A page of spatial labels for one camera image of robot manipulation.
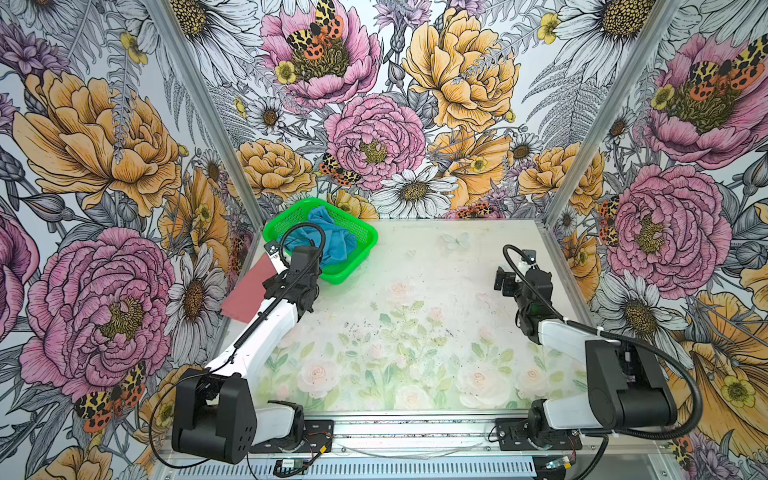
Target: blue towel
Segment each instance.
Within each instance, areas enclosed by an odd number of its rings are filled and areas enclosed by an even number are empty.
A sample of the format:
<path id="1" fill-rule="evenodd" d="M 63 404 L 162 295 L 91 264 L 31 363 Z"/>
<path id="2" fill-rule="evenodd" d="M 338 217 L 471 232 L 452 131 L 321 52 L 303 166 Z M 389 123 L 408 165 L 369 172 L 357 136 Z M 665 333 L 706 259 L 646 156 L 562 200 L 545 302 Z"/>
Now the blue towel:
<path id="1" fill-rule="evenodd" d="M 341 263 L 357 248 L 357 238 L 354 233 L 333 222 L 325 207 L 315 207 L 310 211 L 306 221 L 315 223 L 326 233 L 326 246 L 323 248 L 323 259 L 320 267 Z M 301 245 L 309 245 L 310 240 L 315 246 L 320 245 L 320 232 L 312 227 L 301 227 L 292 232 L 285 242 L 285 248 L 289 252 Z"/>

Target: wall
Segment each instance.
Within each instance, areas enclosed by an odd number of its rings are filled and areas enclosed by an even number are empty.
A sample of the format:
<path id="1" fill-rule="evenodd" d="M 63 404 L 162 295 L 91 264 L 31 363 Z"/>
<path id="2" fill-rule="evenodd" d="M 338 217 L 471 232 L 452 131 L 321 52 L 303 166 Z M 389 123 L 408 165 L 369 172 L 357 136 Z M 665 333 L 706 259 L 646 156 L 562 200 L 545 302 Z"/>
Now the wall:
<path id="1" fill-rule="evenodd" d="M 594 321 L 696 377 L 703 418 L 672 445 L 691 478 L 768 475 L 766 15 L 764 2 L 685 2 L 671 26 L 685 33 L 605 132 L 598 205 L 574 195 L 554 221 Z M 688 389 L 666 375 L 684 421 Z"/>
<path id="2" fill-rule="evenodd" d="M 171 2 L 268 217 L 454 219 L 543 215 L 653 4 Z"/>
<path id="3" fill-rule="evenodd" d="M 2 477 L 141 480 L 253 231 L 140 3 L 0 15 Z"/>

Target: floral tabletop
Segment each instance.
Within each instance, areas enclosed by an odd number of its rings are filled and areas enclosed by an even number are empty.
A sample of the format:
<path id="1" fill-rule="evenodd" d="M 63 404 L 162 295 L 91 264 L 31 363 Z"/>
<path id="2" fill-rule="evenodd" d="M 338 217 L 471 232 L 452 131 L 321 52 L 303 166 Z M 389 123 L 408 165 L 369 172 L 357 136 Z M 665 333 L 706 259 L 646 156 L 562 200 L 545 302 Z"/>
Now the floral tabletop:
<path id="1" fill-rule="evenodd" d="M 308 411 L 527 408 L 585 390 L 584 366 L 528 341 L 492 288 L 502 246 L 539 253 L 535 223 L 379 221 L 379 243 L 341 285 L 321 283 L 254 388 Z M 559 279 L 554 302 L 573 317 Z M 240 329 L 242 324 L 230 326 Z"/>

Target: blue cloth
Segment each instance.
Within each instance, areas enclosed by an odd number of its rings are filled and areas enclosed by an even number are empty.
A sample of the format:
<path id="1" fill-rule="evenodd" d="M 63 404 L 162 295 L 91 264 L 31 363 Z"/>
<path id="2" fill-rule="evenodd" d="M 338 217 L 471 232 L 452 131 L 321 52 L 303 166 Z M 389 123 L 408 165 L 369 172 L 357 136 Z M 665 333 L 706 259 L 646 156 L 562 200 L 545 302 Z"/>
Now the blue cloth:
<path id="1" fill-rule="evenodd" d="M 323 259 L 320 267 L 341 263 L 357 248 L 357 237 L 344 227 L 333 222 L 325 207 L 315 207 L 310 211 L 306 221 L 316 224 L 326 233 L 326 246 L 323 248 Z M 309 245 L 310 240 L 315 246 L 320 245 L 320 232 L 312 227 L 301 227 L 293 231 L 285 242 L 289 252 L 301 245 Z"/>

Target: green basket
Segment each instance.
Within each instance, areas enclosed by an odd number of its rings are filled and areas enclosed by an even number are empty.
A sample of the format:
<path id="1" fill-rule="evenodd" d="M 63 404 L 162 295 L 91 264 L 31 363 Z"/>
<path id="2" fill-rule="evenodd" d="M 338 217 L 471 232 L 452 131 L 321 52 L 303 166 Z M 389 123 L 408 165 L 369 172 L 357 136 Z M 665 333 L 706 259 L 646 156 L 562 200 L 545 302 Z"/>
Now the green basket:
<path id="1" fill-rule="evenodd" d="M 266 242 L 278 241 L 280 237 L 297 223 L 306 222 L 313 208 L 325 207 L 336 225 L 346 228 L 357 237 L 357 248 L 341 263 L 328 265 L 323 268 L 320 278 L 328 283 L 338 285 L 368 257 L 371 249 L 379 241 L 379 232 L 366 222 L 355 218 L 344 210 L 334 207 L 319 198 L 305 198 L 293 204 L 264 227 L 262 237 Z"/>

